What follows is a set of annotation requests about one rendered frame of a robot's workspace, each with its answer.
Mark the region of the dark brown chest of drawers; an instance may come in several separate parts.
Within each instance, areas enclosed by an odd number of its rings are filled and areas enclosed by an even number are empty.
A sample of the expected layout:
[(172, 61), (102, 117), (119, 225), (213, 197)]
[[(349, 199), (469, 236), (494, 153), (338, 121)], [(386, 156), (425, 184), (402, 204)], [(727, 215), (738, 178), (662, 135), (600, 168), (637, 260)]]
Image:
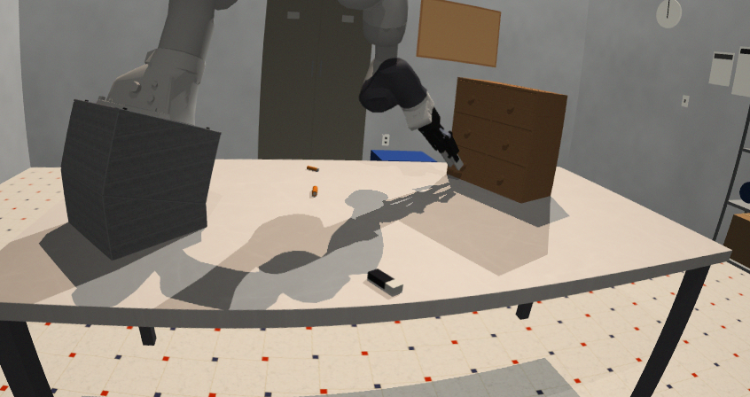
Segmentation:
[[(457, 77), (457, 92), (458, 92), (458, 84), (460, 83), (460, 81), (478, 82), (479, 80)], [(490, 120), (487, 150), (485, 152), (474, 149), (472, 147), (469, 147), (463, 144), (456, 143), (457, 145), (486, 154), (481, 185), (465, 180), (464, 178), (461, 178), (459, 176), (450, 174), (449, 166), (447, 167), (447, 174), (452, 175), (458, 179), (464, 180), (468, 183), (477, 185), (488, 191), (492, 191), (508, 199), (517, 201), (519, 203), (525, 203), (528, 201), (549, 197), (551, 195), (552, 186), (554, 182), (554, 176), (555, 176), (558, 157), (559, 157), (559, 147), (560, 147), (565, 113), (566, 113), (567, 95), (562, 95), (558, 93), (549, 94), (550, 92), (544, 91), (544, 90), (540, 90), (541, 92), (537, 92), (536, 90), (533, 90), (531, 88), (523, 87), (525, 89), (519, 89), (519, 87), (509, 87), (509, 86), (516, 86), (516, 85), (511, 85), (511, 84), (499, 85), (500, 83), (498, 82), (495, 82), (495, 83), (489, 83), (489, 82), (492, 82), (492, 81), (486, 81), (482, 83), (495, 85), (490, 118), (481, 116), (478, 114), (474, 114), (474, 113), (468, 113), (468, 112), (456, 110), (457, 108), (457, 92), (456, 92), (456, 100), (455, 100), (455, 108), (454, 108), (454, 116), (453, 116), (453, 124), (452, 124), (452, 134), (453, 134), (455, 116), (457, 115), (457, 113), (467, 113), (467, 114), (471, 114), (474, 116), (478, 116), (478, 117)], [(493, 111), (494, 111), (496, 88), (501, 87), (501, 86), (502, 88), (525, 90), (525, 91), (536, 93), (535, 113), (534, 113), (532, 128), (527, 128), (524, 126), (506, 122), (506, 121), (492, 119)], [(526, 165), (488, 153), (491, 125), (493, 121), (499, 121), (499, 122), (513, 125), (519, 128), (532, 130)], [(502, 193), (493, 191), (483, 186), (488, 156), (493, 156), (501, 160), (506, 160), (506, 161), (509, 161), (511, 163), (514, 163), (514, 164), (517, 164), (526, 168), (522, 191), (520, 195), (520, 200), (508, 197)]]

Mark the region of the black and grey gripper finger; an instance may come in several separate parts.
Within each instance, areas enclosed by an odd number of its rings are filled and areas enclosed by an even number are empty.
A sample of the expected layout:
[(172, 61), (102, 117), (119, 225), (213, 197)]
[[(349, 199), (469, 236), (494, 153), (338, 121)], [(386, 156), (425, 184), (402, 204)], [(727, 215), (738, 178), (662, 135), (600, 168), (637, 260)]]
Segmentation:
[[(447, 152), (446, 152), (446, 151), (444, 150), (444, 148), (442, 147), (441, 143), (437, 142), (437, 141), (436, 141), (436, 139), (435, 139), (434, 137), (432, 137), (432, 135), (431, 135), (431, 133), (430, 133), (429, 131), (427, 131), (426, 133), (425, 133), (425, 132), (422, 132), (422, 131), (420, 131), (420, 132), (421, 132), (421, 133), (423, 134), (423, 136), (424, 136), (424, 137), (426, 138), (426, 140), (427, 140), (427, 141), (429, 142), (429, 144), (430, 144), (430, 145), (431, 145), (431, 146), (432, 146), (432, 147), (433, 147), (433, 148), (434, 148), (434, 149), (435, 149), (436, 151), (437, 151), (437, 150), (439, 151), (439, 153), (440, 153), (440, 154), (442, 155), (442, 157), (444, 158), (444, 160), (446, 161), (446, 163), (448, 164), (448, 166), (449, 166), (449, 167), (452, 167), (453, 163), (452, 163), (451, 159), (449, 159), (449, 158), (448, 158), (448, 156), (449, 156), (449, 155), (448, 155), (448, 154), (447, 154)], [(430, 138), (431, 140), (430, 140), (429, 138)], [(432, 140), (433, 140), (433, 141), (432, 141)], [(436, 147), (435, 147), (435, 146), (436, 146)]]
[[(439, 138), (434, 132), (431, 133), (431, 135), (436, 139), (437, 142), (440, 142), (444, 150), (449, 155), (448, 158), (451, 158), (451, 161), (453, 162), (454, 166), (457, 170), (459, 170), (463, 166), (462, 160), (458, 156), (458, 147), (457, 144), (453, 138), (452, 132), (445, 131), (444, 129), (440, 128), (441, 133), (443, 136)], [(449, 147), (449, 148), (448, 148)], [(450, 154), (450, 152), (451, 154)], [(452, 157), (453, 156), (453, 157)]]

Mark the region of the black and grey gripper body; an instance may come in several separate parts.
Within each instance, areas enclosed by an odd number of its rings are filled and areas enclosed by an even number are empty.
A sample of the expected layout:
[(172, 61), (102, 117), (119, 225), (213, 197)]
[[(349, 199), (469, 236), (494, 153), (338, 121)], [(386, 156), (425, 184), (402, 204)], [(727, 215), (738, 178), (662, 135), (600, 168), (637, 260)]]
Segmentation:
[(434, 108), (432, 110), (432, 122), (422, 128), (419, 128), (419, 130), (422, 132), (427, 132), (430, 130), (430, 133), (434, 132), (439, 138), (441, 138), (443, 135), (441, 134), (440, 128), (444, 129), (444, 127), (440, 124), (440, 121), (441, 117)]

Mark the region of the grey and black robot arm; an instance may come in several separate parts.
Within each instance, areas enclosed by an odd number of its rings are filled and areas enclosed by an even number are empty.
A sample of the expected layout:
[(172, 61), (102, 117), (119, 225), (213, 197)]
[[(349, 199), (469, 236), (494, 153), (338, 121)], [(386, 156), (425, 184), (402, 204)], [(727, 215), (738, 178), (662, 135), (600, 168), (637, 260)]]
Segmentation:
[[(194, 125), (215, 10), (237, 1), (169, 0), (158, 49), (147, 52), (145, 65), (117, 77), (106, 101), (99, 96), (97, 103)], [(434, 102), (407, 61), (397, 58), (408, 0), (338, 1), (348, 9), (370, 10), (363, 11), (363, 36), (376, 44), (375, 58), (359, 95), (362, 106), (383, 113), (400, 105), (410, 130), (430, 124)]]

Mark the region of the brown wooden drawer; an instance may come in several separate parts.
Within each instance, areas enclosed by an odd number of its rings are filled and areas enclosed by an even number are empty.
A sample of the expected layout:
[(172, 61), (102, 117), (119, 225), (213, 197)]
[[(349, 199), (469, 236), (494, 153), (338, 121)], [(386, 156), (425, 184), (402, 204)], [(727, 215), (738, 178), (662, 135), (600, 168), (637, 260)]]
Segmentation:
[(463, 146), (460, 147), (460, 145), (458, 149), (458, 156), (464, 165), (457, 170), (453, 164), (452, 167), (449, 167), (449, 173), (481, 185), (486, 154)]
[(485, 152), (487, 150), (490, 120), (473, 116), (466, 113), (457, 113), (453, 137), (458, 144)]
[(525, 128), (493, 121), (488, 153), (526, 165), (531, 132)]
[(456, 110), (490, 118), (493, 94), (492, 84), (461, 81), (458, 84)]
[(525, 171), (525, 167), (488, 156), (483, 186), (520, 200)]
[(497, 87), (492, 119), (532, 128), (536, 100), (536, 93), (532, 93)]

